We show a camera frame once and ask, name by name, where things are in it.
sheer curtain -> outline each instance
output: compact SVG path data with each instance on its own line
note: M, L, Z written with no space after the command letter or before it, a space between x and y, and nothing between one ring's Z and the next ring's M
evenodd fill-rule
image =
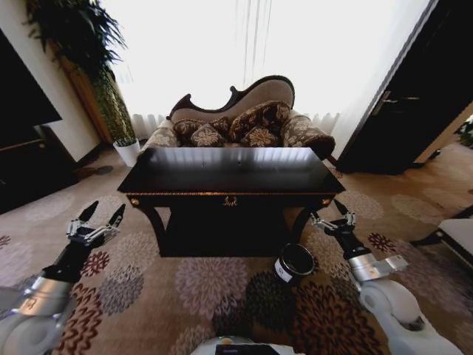
M395 8L409 1L103 3L123 27L128 49L114 71L144 138L187 93L197 106L215 109L231 85L244 89L273 74L293 82L294 108L331 132L380 75L373 68L400 20Z

cylindrical container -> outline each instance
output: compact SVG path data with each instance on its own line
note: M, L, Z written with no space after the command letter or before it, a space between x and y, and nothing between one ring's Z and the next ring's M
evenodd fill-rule
M117 150L125 164L132 168L136 163L138 154L140 154L140 143L138 143L138 139L130 146L117 146L116 142L113 142L113 147Z
M296 284L315 268L312 254L299 244L286 244L274 263L274 274L287 284Z

floor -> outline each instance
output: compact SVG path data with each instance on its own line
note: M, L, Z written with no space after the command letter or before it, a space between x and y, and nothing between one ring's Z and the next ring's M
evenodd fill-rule
M129 168L102 152L89 167L113 170L0 216L0 285L26 285L67 244L66 225L99 200L91 223L126 202L116 191ZM413 248L445 217L473 204L473 150L447 146L399 176L333 173L340 200L358 215L356 234L374 254L402 254L393 278L409 288L438 332L473 354L469 270L443 245ZM169 211L160 209L164 219ZM271 274L271 258L160 259L148 220L129 205L121 234L89 258L77 307L55 354L189 354L215 334L291 344L306 354L388 354L387 338L357 300L336 242L307 224L302 242L317 269L297 288ZM331 208L322 217L338 217Z

dark wooden table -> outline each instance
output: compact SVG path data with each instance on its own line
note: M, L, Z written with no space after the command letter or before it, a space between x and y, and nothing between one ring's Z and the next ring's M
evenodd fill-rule
M161 257L276 256L344 187L309 148L147 149L118 191L150 220ZM171 209L165 230L155 207ZM283 209L302 207L292 230Z

white planter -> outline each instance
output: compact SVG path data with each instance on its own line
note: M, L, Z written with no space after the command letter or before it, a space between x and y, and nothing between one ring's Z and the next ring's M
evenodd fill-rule
M138 158L138 153L140 152L138 139L130 146L117 146L117 144L113 142L113 147L117 150L127 166L132 168L135 165L136 158Z

